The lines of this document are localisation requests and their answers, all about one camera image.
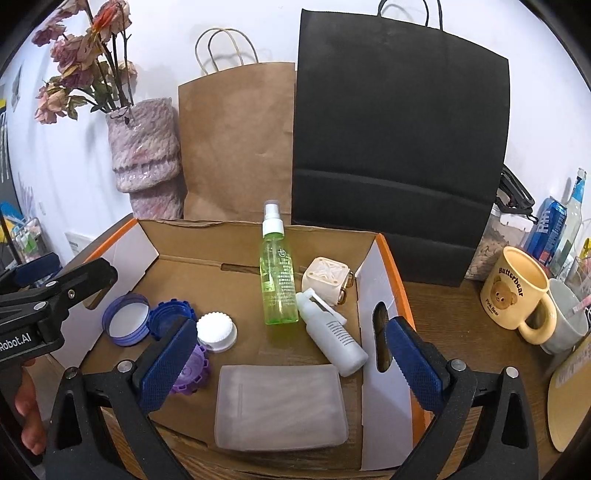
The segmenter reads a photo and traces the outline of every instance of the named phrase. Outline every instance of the cream cube object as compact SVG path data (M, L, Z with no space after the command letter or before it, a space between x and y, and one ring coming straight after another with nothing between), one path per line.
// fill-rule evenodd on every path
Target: cream cube object
M301 280L301 290L313 288L316 294L328 305L344 303L349 276L352 273L347 265L330 258L317 257L306 269Z

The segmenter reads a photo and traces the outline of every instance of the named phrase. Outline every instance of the white bottle cap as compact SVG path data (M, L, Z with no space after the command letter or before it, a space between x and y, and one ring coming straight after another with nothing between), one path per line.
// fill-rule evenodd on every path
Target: white bottle cap
M279 210L279 202L277 200L267 200L265 202L265 216L262 222L262 236L268 233L284 234L283 221L281 220L281 213Z
M238 337L238 330L232 319L221 312L203 315L197 322L197 339L211 352L225 352Z

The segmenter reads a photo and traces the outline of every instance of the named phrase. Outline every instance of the artificial flower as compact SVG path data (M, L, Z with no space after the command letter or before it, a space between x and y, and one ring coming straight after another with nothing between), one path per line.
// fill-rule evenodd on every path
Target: artificial flower
M121 75L121 83L122 85L129 83L129 79L131 78L131 80L133 80L134 78L136 78L138 76L138 71L135 68L134 62L132 61L128 61L127 62L127 66L129 68L125 67L125 60L120 60L119 64L117 65L117 70L119 70L119 73ZM113 72L111 71L111 68L109 67L109 73L107 74L107 82L114 84L115 80L113 78Z
M31 41L37 45L37 47L41 47L47 45L51 40L57 40L65 31L65 26L56 23L55 21L50 21L44 28L38 30L35 35L33 35Z
M88 3L86 0L66 0L56 11L55 18L64 20L76 15L78 12L86 9Z
M53 85L44 85L37 95L39 105L35 111L35 120L42 125L54 124L58 116L66 116L65 110L68 104L68 96L62 88Z
M80 66L76 65L68 75L64 75L60 80L60 85L66 88L84 88L92 84L95 77L91 69L82 70Z
M99 34L100 39L105 42L130 25L129 4L124 0L108 0L95 15L92 21L92 32L95 35Z
M83 37L68 35L53 44L50 54L51 58L58 63L57 70L65 74L74 66L81 70L90 67L100 55L100 47L89 34Z

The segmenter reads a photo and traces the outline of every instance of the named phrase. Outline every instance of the flower vase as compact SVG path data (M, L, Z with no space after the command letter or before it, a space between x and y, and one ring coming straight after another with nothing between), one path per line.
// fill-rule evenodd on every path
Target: flower vase
M144 100L106 116L115 186L136 218L183 215L180 145L170 98Z

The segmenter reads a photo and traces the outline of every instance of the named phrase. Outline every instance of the black paper bag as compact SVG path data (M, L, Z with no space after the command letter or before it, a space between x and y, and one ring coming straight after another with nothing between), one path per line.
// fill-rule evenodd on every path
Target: black paper bag
M457 286L509 127L507 59L435 28L302 11L294 223L382 232L402 279Z

